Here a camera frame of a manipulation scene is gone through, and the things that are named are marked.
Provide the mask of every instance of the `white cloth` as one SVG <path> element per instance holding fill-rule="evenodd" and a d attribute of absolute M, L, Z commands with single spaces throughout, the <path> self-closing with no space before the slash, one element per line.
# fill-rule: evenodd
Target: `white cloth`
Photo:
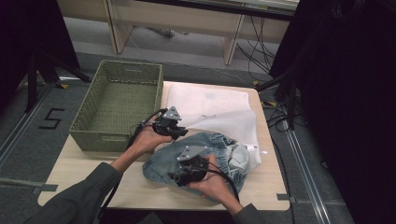
<path fill-rule="evenodd" d="M 182 120 L 178 126 L 222 133 L 247 147 L 247 171 L 262 163 L 256 132 L 256 114 L 242 91 L 187 87 L 173 84 L 167 108 L 174 106 Z"/>

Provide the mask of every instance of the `gray carpet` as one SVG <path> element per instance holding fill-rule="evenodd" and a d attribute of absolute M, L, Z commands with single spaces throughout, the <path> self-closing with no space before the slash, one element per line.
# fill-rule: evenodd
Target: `gray carpet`
<path fill-rule="evenodd" d="M 83 53 L 78 53 L 78 60 L 81 65 L 81 71 L 90 77 L 93 77 L 102 60 L 135 61 Z M 163 66 L 164 79 L 168 81 L 247 87 L 252 85 L 253 80 L 257 78 L 260 80 L 270 79 L 260 74 L 250 74 L 242 71 L 221 70 L 221 72 L 228 75 L 211 69 L 190 66 L 167 64 Z M 58 74 L 60 76 L 70 76 L 62 69 L 58 70 Z M 47 180 L 64 145 L 68 129 L 89 87 L 87 83 L 79 80 L 69 81 L 67 84 L 69 84 L 68 88 L 53 89 L 45 99 L 22 140 L 0 168 L 0 178 L 42 183 Z M 260 97 L 264 101 L 272 101 L 272 94 L 273 90 L 264 91 Z M 1 111 L 1 143 L 4 142 L 13 126 L 23 115 L 26 100 L 27 88 L 22 87 L 9 106 Z M 54 121 L 45 120 L 52 108 L 64 109 L 64 111 L 53 111 L 51 114 L 52 117 L 61 119 L 61 122 L 56 129 L 40 129 L 40 126 L 54 125 Z M 264 113 L 269 119 L 275 110 L 271 106 L 266 106 L 265 108 Z M 317 182 L 320 194 L 327 206 L 332 223 L 353 223 L 331 175 L 320 165 L 320 153 L 311 137 L 309 127 L 304 124 L 304 117 L 298 117 L 295 121 L 302 124 L 295 125 L 296 133 L 304 150 L 309 168 Z M 291 209 L 285 212 L 262 212 L 266 223 L 318 223 L 312 204 L 309 201 L 304 181 L 290 150 L 286 134 L 278 131 L 275 126 L 270 128 L 270 133 L 279 149 L 279 164 L 284 174 L 285 184 L 290 188 L 290 195 L 295 197 L 296 203 L 293 203 Z M 0 223 L 22 223 L 39 208 L 36 203 L 37 195 L 32 194 L 32 190 L 33 187 L 29 186 L 0 184 Z"/>

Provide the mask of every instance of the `floor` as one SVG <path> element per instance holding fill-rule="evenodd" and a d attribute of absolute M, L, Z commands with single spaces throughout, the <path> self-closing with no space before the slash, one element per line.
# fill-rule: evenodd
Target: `floor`
<path fill-rule="evenodd" d="M 239 85 L 246 87 L 252 87 L 253 82 L 238 79 L 228 73 L 228 71 L 250 72 L 251 78 L 259 80 L 260 83 L 271 79 L 257 64 L 250 62 L 240 49 L 235 51 L 232 64 L 225 65 L 221 38 L 218 36 L 184 34 L 182 31 L 175 31 L 175 36 L 169 38 L 158 35 L 144 27 L 135 27 L 132 31 L 132 37 L 122 54 L 114 54 L 106 23 L 69 18 L 64 18 L 64 20 L 77 53 L 94 54 L 100 57 L 133 58 L 165 63 L 170 66 L 187 64 L 192 68 L 203 70 L 212 69 L 218 71 L 218 76 L 233 79 L 234 82 L 240 82 Z M 263 62 L 262 54 L 257 51 L 252 52 L 250 45 L 254 46 L 255 43 L 255 41 L 248 43 L 246 40 L 238 40 L 241 49 L 248 52 L 249 55 L 251 53 L 253 57 Z M 265 43 L 265 46 L 273 54 L 276 54 L 277 44 Z M 274 90 L 267 90 L 266 94 L 261 95 L 262 100 L 273 101 L 271 92 Z M 18 120 L 21 117 L 21 113 L 16 111 L 20 111 L 24 106 L 24 103 L 21 103 L 10 108 L 7 115 L 3 116 L 2 119 Z M 296 129 L 293 134 L 296 136 L 295 141 L 298 142 L 299 148 L 292 148 L 290 141 L 293 140 L 290 140 L 288 132 L 284 132 L 285 124 L 274 119 L 282 114 L 280 108 L 270 105 L 265 105 L 263 108 L 268 124 L 273 124 L 270 128 L 270 133 L 274 138 L 280 169 L 292 201 L 291 208 L 288 211 L 279 213 L 264 212 L 266 221 L 268 223 L 354 223 L 330 173 L 320 164 L 320 152 L 316 148 L 315 140 L 311 137 L 309 125 L 304 121 L 304 116 L 295 119 L 295 123 L 298 125 L 295 125 Z M 298 112 L 304 113 L 304 109 L 298 108 Z M 15 123 L 7 123 L 7 127 L 2 128 L 0 133 L 6 133 L 7 130 L 12 129 L 13 125 Z M 5 136 L 5 134 L 0 134 L 1 142 L 6 139 Z M 297 155 L 299 153 L 304 155 L 303 162 L 296 156 L 296 151 Z M 36 211 L 38 209 L 37 205 L 34 208 L 29 207 L 30 204 L 35 204 L 37 197 L 30 193 L 32 184 L 35 182 L 29 181 L 28 185 L 23 185 L 22 183 L 17 188 L 5 185 L 4 179 L 1 179 L 3 177 L 1 172 L 4 172 L 4 170 L 0 170 L 0 189 L 3 191 L 3 193 L 0 193 L 1 201 L 20 200 L 13 198 L 12 195 L 27 194 L 30 196 L 28 198 L 23 197 L 21 200 L 23 216 L 28 216 Z M 307 175 L 312 179 L 316 190 L 313 194 L 312 190 L 307 189 L 307 186 L 312 186 L 306 183 L 305 176 Z M 19 179 L 17 176 L 6 175 L 6 177 L 7 179 Z M 46 179 L 46 177 L 40 176 L 38 179 Z M 321 199 L 322 204 L 320 205 L 325 209 L 324 213 L 323 211 L 318 211 L 317 203 L 312 200 L 313 197 Z M 0 203 L 0 223 L 15 223 L 12 220 L 20 220 L 18 219 L 18 215 L 20 215 L 18 213 L 2 214 L 1 211 L 6 211 L 5 208 L 6 204 Z"/>

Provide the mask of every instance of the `jeans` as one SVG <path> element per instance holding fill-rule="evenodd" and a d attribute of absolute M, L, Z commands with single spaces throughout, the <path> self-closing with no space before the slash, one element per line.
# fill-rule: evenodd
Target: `jeans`
<path fill-rule="evenodd" d="M 247 176 L 243 164 L 248 161 L 248 151 L 245 147 L 240 147 L 235 140 L 221 133 L 197 133 L 160 148 L 143 164 L 144 176 L 154 182 L 178 187 L 177 182 L 169 174 L 179 173 L 177 157 L 186 149 L 186 146 L 207 147 L 199 155 L 205 157 L 209 154 L 214 154 L 220 170 L 231 178 L 238 192 L 242 189 Z M 238 153 L 236 151 L 233 153 L 235 148 L 239 148 Z M 235 161 L 240 162 L 242 166 L 234 166 L 233 163 Z M 197 190 L 188 189 L 184 186 L 180 188 L 198 195 L 201 194 Z"/>

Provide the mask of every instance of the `person's right hand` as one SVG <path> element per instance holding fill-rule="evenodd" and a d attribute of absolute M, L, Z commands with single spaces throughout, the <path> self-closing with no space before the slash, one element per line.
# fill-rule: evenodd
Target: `person's right hand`
<path fill-rule="evenodd" d="M 219 170 L 214 166 L 217 166 L 215 155 L 211 154 L 206 157 L 206 159 L 209 161 L 209 170 Z M 223 204 L 224 207 L 226 207 L 231 213 L 231 215 L 235 215 L 243 208 L 241 203 L 235 199 L 233 194 L 228 189 L 225 179 L 220 175 L 207 172 L 203 180 L 200 182 L 190 182 L 187 187 L 201 191 L 203 193 L 203 198 L 207 196 Z"/>

